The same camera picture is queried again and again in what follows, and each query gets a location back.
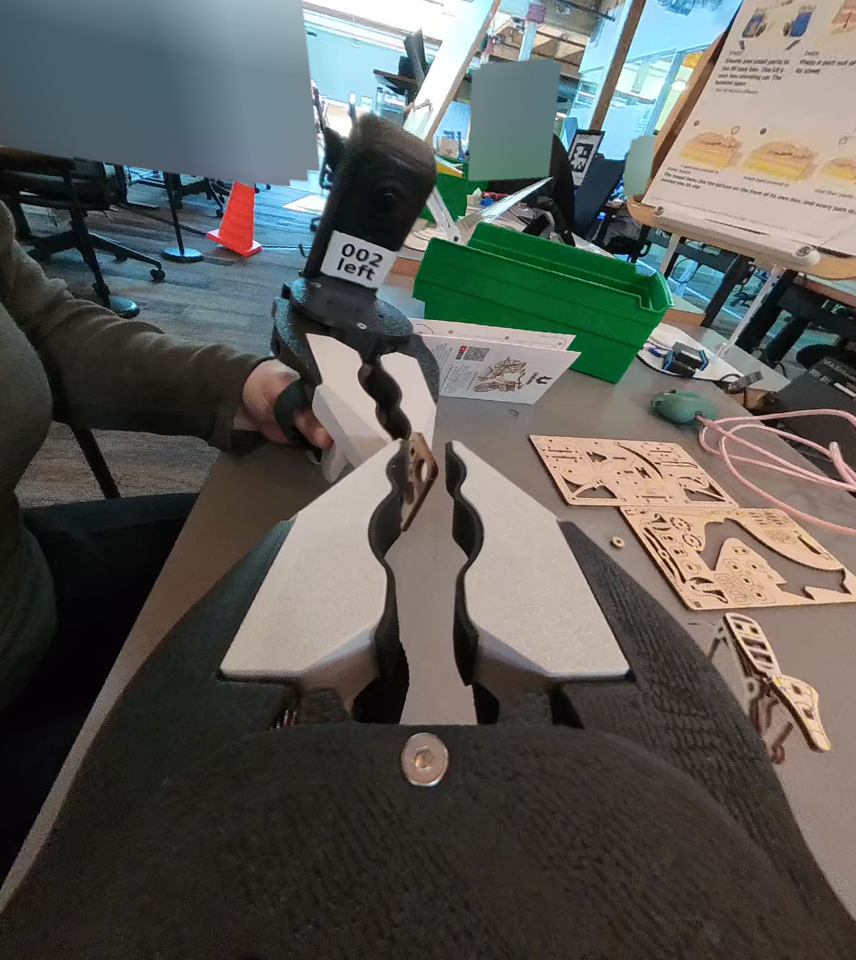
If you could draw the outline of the black office chair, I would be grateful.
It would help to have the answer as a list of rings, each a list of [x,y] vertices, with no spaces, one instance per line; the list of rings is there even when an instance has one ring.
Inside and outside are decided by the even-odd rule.
[[[98,252],[110,254],[118,262],[145,263],[156,283],[165,281],[165,270],[158,259],[92,231],[87,223],[93,212],[109,213],[126,198],[126,191],[101,162],[0,147],[0,198],[14,219],[16,236],[28,255],[46,263],[55,255],[78,252],[93,277],[96,300],[118,316],[133,319],[140,312],[138,304],[111,293]],[[38,236],[26,218],[26,207],[62,212],[68,226],[60,233]]]

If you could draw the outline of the small wooden model part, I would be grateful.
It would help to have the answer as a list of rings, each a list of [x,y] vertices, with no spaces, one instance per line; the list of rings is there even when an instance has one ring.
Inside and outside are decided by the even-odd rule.
[[[406,469],[400,505],[402,532],[412,526],[439,475],[431,445],[422,432],[413,431],[407,439]]]

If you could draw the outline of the person's left hand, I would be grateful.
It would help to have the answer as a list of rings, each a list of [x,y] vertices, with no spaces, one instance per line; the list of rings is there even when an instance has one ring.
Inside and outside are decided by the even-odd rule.
[[[275,410],[278,398],[293,383],[298,382],[298,373],[278,359],[268,359],[255,366],[244,381],[239,408],[233,426],[237,430],[255,431],[268,441],[279,446],[308,444],[320,450],[331,449],[334,440],[310,405],[293,410],[291,422],[302,438],[291,440],[279,427]]]

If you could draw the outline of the green plastic bin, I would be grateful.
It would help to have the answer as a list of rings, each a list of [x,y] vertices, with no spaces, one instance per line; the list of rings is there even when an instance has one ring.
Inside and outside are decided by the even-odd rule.
[[[435,187],[443,200],[448,213],[455,221],[465,216],[468,207],[468,197],[473,191],[470,182],[465,177],[461,164],[450,158],[436,157]]]
[[[427,318],[570,335],[575,372],[618,383],[673,306],[659,273],[493,223],[429,240],[412,295]]]

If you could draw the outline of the orange traffic cone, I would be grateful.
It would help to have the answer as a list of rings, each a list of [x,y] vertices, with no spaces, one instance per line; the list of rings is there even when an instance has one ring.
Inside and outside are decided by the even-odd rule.
[[[234,181],[221,221],[206,238],[243,258],[261,253],[263,246],[254,238],[255,194],[253,185]]]

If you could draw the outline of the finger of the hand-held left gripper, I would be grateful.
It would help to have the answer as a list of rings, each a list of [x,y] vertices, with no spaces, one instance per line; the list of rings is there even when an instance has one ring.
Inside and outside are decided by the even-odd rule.
[[[333,441],[321,453],[321,473],[327,483],[334,484],[393,438],[378,418],[375,399],[360,381],[360,354],[325,335],[309,333],[306,339],[320,378],[314,386],[311,409]]]
[[[437,401],[418,359],[399,351],[386,353],[362,364],[359,378],[390,438],[407,440],[417,434],[433,445]]]

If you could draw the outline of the instruction board on stand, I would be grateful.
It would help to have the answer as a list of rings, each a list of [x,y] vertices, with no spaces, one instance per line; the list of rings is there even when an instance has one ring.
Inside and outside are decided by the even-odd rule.
[[[743,2],[645,203],[856,258],[856,1]]]

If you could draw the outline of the white round mat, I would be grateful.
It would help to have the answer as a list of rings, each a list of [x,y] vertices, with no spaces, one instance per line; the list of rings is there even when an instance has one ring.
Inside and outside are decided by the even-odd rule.
[[[679,366],[675,354],[691,354],[702,360],[699,368],[688,371]],[[717,381],[738,376],[740,371],[727,360],[719,358],[715,351],[694,338],[684,328],[662,321],[652,330],[639,349],[637,358],[649,368],[669,377]]]

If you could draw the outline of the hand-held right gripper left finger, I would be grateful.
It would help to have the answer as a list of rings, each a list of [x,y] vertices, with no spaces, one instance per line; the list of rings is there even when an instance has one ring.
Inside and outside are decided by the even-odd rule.
[[[300,510],[219,666],[239,682],[332,690],[362,722],[398,722],[409,684],[396,580],[409,451],[386,447]]]

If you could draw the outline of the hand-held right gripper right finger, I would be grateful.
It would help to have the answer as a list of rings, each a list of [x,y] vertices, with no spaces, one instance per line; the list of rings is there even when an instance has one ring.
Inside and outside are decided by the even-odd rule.
[[[451,535],[464,555],[453,646],[478,722],[533,695],[631,678],[631,666],[555,514],[472,452],[445,447]]]

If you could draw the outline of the small marker sign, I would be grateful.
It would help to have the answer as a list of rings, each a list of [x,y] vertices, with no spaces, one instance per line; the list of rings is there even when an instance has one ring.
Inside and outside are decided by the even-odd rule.
[[[573,185],[577,190],[585,180],[605,132],[601,128],[577,129],[567,149]]]

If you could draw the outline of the white instruction booklet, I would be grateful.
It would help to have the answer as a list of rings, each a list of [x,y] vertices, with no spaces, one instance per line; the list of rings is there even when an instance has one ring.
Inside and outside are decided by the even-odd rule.
[[[439,395],[537,403],[580,358],[572,334],[413,318],[438,366]]]

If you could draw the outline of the person's left forearm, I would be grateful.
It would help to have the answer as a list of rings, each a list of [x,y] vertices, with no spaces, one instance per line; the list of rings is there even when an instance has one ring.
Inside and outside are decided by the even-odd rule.
[[[222,452],[258,445],[256,428],[237,417],[244,385],[267,356],[184,340],[80,300],[25,320],[23,330],[62,423],[194,437]]]

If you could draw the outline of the partly built wooden model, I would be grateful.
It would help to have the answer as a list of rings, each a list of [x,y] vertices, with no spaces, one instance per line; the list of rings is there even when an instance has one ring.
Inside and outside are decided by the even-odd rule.
[[[831,752],[817,689],[782,670],[757,620],[741,613],[725,613],[710,658],[720,646],[741,671],[746,714],[774,764],[785,762],[787,741],[794,732],[800,734],[810,751]]]

